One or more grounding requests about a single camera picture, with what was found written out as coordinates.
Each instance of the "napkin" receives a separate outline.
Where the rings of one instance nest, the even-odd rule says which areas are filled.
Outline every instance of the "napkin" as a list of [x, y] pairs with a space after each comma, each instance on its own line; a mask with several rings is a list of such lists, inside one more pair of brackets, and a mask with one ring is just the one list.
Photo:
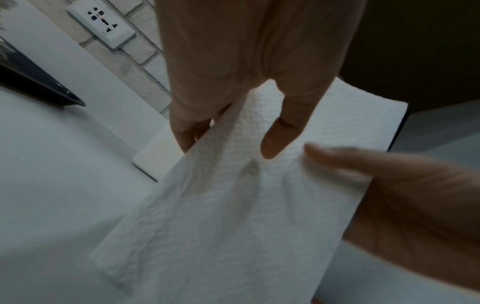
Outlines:
[[309, 303], [369, 181], [316, 168], [302, 146], [386, 150], [407, 105], [336, 79], [274, 160], [275, 82], [233, 105], [92, 254], [137, 303]]

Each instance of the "textured paper towel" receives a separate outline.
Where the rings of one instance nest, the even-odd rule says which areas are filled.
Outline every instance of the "textured paper towel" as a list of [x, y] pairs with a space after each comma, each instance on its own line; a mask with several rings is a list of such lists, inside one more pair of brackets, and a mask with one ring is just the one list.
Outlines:
[[302, 161], [305, 141], [386, 150], [406, 104], [337, 79], [272, 161], [274, 82], [232, 107], [92, 254], [139, 303], [309, 303], [367, 188]]

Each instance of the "white wall socket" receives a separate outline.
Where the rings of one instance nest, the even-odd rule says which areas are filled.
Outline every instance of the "white wall socket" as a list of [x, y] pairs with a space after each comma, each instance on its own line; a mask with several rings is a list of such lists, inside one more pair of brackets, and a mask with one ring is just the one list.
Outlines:
[[135, 36], [135, 31], [101, 0], [77, 0], [67, 11], [114, 50]]

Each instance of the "person's right hand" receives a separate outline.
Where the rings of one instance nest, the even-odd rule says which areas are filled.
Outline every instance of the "person's right hand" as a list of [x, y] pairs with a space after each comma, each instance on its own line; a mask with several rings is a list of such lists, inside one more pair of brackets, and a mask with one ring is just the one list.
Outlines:
[[305, 145], [312, 162], [373, 180], [344, 239], [388, 261], [480, 290], [480, 174], [427, 157]]
[[274, 79], [285, 98], [261, 152], [275, 157], [300, 135], [337, 75], [365, 2], [156, 0], [170, 125], [181, 149], [219, 112]]

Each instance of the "hand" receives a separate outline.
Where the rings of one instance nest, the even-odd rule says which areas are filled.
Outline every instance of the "hand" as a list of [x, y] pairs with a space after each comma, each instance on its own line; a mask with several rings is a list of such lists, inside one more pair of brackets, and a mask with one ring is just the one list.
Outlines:
[[316, 164], [373, 176], [343, 238], [423, 275], [480, 290], [480, 175], [418, 155], [305, 145]]
[[261, 152], [275, 157], [302, 132], [337, 75], [365, 2], [156, 0], [170, 124], [182, 150], [222, 110], [274, 79], [285, 98]]

